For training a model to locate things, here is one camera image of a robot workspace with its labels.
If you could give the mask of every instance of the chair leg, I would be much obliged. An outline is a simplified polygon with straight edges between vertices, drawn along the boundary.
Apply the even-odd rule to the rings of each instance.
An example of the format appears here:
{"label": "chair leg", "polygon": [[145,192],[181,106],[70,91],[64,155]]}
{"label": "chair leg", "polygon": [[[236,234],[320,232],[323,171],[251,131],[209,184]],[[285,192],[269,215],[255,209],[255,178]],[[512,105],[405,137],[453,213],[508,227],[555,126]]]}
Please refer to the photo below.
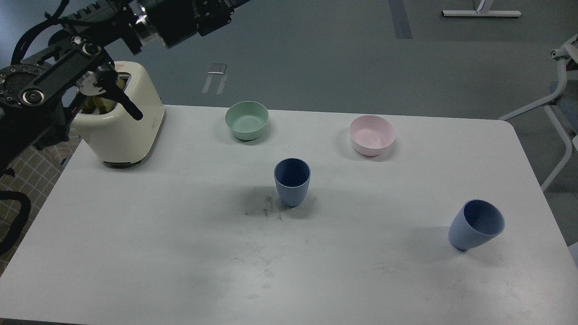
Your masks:
{"label": "chair leg", "polygon": [[566,88],[566,82],[568,80],[568,76],[566,76],[566,60],[558,60],[556,62],[556,70],[558,73],[558,86],[556,87],[556,90],[554,90],[554,92],[544,98],[540,98],[539,100],[530,103],[522,108],[518,108],[513,112],[510,112],[506,115],[503,115],[499,118],[499,120],[502,121],[506,121],[511,119],[512,117],[516,117],[520,114],[524,114],[525,112],[531,110],[531,109],[535,109],[537,107],[540,107],[546,103],[549,103],[553,100],[555,100],[556,98],[558,98],[558,96],[560,96],[560,94],[562,94],[562,91],[564,90],[564,88]]}
{"label": "chair leg", "polygon": [[564,166],[566,166],[566,164],[568,163],[568,161],[570,161],[570,158],[572,157],[572,140],[570,139],[570,136],[566,133],[566,130],[562,126],[562,123],[560,123],[560,120],[558,120],[558,117],[556,116],[550,105],[544,105],[544,111],[546,112],[546,115],[548,115],[548,118],[550,118],[550,121],[554,125],[556,132],[558,132],[558,135],[562,139],[564,146],[566,147],[566,152],[564,153],[564,156],[562,157],[558,165],[556,165],[552,173],[550,173],[550,175],[546,178],[546,180],[540,187],[543,192],[546,191],[550,183],[552,183],[554,178],[556,178],[556,176],[560,173],[560,171],[564,168]]}

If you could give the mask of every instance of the robotic arm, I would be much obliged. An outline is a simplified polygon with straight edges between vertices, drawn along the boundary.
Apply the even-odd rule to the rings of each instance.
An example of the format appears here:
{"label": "robotic arm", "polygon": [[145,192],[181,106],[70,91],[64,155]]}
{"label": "robotic arm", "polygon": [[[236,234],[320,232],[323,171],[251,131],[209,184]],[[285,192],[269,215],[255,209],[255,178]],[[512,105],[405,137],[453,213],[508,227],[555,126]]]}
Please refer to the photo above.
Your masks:
{"label": "robotic arm", "polygon": [[[231,22],[235,8],[249,0],[99,0],[60,18],[53,16],[24,34],[11,65],[0,69],[0,176],[27,147],[38,150],[68,140],[69,125],[89,95],[117,101],[135,119],[142,113],[116,87],[114,62],[105,46],[122,39],[137,54],[158,39],[167,48],[199,33],[205,36]],[[28,45],[49,26],[61,24],[44,50],[24,58]],[[54,59],[54,64],[47,61]],[[69,107],[62,96],[80,92]]]}

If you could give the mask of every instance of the black cable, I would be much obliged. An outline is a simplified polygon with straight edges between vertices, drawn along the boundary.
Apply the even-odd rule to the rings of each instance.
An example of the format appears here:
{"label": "black cable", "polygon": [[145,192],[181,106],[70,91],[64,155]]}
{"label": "black cable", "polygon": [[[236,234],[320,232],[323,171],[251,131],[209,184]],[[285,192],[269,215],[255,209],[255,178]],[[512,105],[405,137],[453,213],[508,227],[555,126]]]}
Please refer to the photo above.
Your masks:
{"label": "black cable", "polygon": [[28,221],[32,203],[24,193],[14,191],[0,191],[0,200],[15,200],[20,202],[20,212],[10,225],[10,229],[8,229],[4,240],[0,242],[0,255],[2,255],[8,252],[18,240],[18,237],[26,225],[26,221]]}
{"label": "black cable", "polygon": [[18,43],[16,43],[16,47],[14,48],[14,52],[12,53],[12,64],[20,63],[20,61],[26,55],[28,48],[30,48],[32,42],[36,39],[36,37],[38,37],[38,35],[40,35],[40,33],[42,33],[48,27],[58,25],[59,23],[58,19],[64,12],[66,6],[68,6],[69,2],[70,0],[62,0],[52,16],[49,15],[48,13],[45,13],[46,17],[45,21],[30,28],[26,33],[24,33],[24,35],[22,35],[22,37],[18,40]]}

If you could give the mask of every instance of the gray floor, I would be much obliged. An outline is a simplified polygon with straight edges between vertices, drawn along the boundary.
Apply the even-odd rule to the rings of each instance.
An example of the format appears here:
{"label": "gray floor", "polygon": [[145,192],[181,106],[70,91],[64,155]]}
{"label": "gray floor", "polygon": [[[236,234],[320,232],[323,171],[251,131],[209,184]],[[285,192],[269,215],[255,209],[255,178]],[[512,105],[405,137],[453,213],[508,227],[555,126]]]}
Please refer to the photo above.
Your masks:
{"label": "gray floor", "polygon": [[[493,9],[519,10],[519,19],[445,18],[443,9],[474,4],[429,0],[403,1],[412,38],[398,39],[390,2],[251,0],[230,25],[170,50],[158,42],[137,56],[121,42],[108,50],[143,64],[166,104],[250,99],[269,109],[497,119],[548,94],[549,52],[578,33],[575,0],[495,0]],[[34,7],[38,20],[53,10],[31,0],[8,6]],[[214,62],[228,65],[227,82],[217,94],[215,77],[203,93]],[[564,152],[554,128],[541,109],[510,122],[544,181]],[[568,245],[578,241],[577,159],[546,192]]]}

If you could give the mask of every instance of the cup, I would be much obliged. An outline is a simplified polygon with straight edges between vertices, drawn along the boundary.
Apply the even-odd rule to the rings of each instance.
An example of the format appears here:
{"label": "cup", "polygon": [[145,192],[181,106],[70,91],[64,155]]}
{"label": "cup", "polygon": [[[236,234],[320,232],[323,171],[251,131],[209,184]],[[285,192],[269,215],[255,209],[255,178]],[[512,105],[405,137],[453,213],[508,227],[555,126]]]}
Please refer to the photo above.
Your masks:
{"label": "cup", "polygon": [[298,206],[305,199],[311,178],[309,165],[298,158],[281,160],[275,166],[275,185],[281,202]]}
{"label": "cup", "polygon": [[448,238],[455,248],[468,250],[499,235],[504,224],[504,217],[495,206],[482,200],[471,200],[455,216]]}

